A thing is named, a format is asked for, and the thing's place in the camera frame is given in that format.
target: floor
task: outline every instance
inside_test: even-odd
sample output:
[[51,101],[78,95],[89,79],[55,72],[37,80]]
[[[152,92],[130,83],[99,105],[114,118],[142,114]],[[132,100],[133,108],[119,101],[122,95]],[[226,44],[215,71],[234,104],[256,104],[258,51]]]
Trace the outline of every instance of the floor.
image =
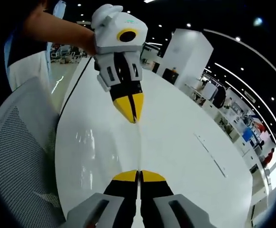
[[77,63],[60,64],[52,63],[52,101],[58,112],[61,110],[64,95],[73,74],[78,66]]

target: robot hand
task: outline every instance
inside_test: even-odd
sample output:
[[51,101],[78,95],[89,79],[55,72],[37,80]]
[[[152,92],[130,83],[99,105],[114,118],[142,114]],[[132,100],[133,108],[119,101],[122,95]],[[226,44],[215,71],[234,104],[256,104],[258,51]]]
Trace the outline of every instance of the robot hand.
[[95,193],[69,211],[60,228],[130,228],[138,190],[145,228],[216,228],[206,211],[185,196],[174,195],[164,177],[146,170],[115,176],[104,194]]
[[131,123],[140,119],[143,93],[140,81],[140,51],[147,37],[147,26],[134,16],[122,12],[122,6],[106,4],[92,16],[100,70],[97,79],[110,92],[115,107]]

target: blue object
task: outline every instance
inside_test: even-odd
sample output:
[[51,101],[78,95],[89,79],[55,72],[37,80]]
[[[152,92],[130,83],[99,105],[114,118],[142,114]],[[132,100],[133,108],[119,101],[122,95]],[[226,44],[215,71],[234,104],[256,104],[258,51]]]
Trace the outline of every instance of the blue object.
[[242,138],[244,139],[244,141],[248,142],[252,136],[253,136],[252,130],[249,127],[247,127],[243,132]]

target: white mesh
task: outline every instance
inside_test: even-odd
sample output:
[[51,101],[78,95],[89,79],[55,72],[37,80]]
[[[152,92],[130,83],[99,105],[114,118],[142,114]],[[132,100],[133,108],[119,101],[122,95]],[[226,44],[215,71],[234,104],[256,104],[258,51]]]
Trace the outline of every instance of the white mesh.
[[[35,95],[30,93],[29,96],[33,95],[31,102],[34,99],[43,99],[45,96],[36,96],[38,82],[33,85],[37,93]],[[21,100],[19,97],[21,96],[16,96],[17,99],[14,101]],[[22,113],[19,113],[17,102],[14,101],[7,100],[8,104],[0,110],[1,198],[21,226],[25,228],[58,227],[65,219],[59,207],[55,164],[51,153],[55,149],[54,126],[48,125],[47,132],[43,134],[45,138],[51,136],[51,140],[47,140],[46,145],[39,145],[21,120]],[[31,121],[37,121],[34,119],[36,111],[32,110],[32,112],[34,113],[31,113]]]

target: white table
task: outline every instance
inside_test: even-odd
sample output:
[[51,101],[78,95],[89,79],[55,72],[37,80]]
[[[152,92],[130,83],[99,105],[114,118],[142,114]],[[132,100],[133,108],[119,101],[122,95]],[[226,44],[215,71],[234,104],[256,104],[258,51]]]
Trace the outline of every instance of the white table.
[[[79,64],[71,88],[86,62]],[[206,112],[172,84],[143,70],[142,116],[138,125],[130,124],[101,88],[93,66],[92,60],[57,129],[56,180],[64,215],[103,192],[114,175],[145,169],[163,175],[174,194],[208,212],[216,227],[244,227],[252,176]],[[142,220],[133,227],[143,227]]]

